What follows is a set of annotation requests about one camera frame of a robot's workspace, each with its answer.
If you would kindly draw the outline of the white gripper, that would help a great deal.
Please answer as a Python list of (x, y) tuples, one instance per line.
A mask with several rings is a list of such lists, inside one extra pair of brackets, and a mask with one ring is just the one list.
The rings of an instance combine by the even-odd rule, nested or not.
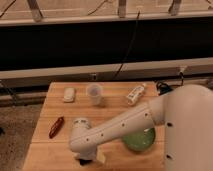
[[(90, 129), (91, 128), (91, 122), (89, 121), (88, 118), (84, 118), (84, 117), (76, 118), (73, 121), (73, 127), (75, 129), (80, 129), (80, 128)], [(87, 164), (89, 164), (91, 162), (92, 162), (92, 160), (79, 159), (79, 164), (81, 166), (85, 166), (85, 165), (87, 165)]]

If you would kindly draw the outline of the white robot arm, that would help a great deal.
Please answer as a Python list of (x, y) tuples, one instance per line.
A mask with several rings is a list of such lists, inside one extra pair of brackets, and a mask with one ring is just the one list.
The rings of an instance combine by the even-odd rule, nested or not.
[(191, 84), (153, 98), (96, 127), (74, 120), (69, 147), (92, 160), (97, 147), (128, 134), (165, 127), (164, 171), (213, 171), (213, 91)]

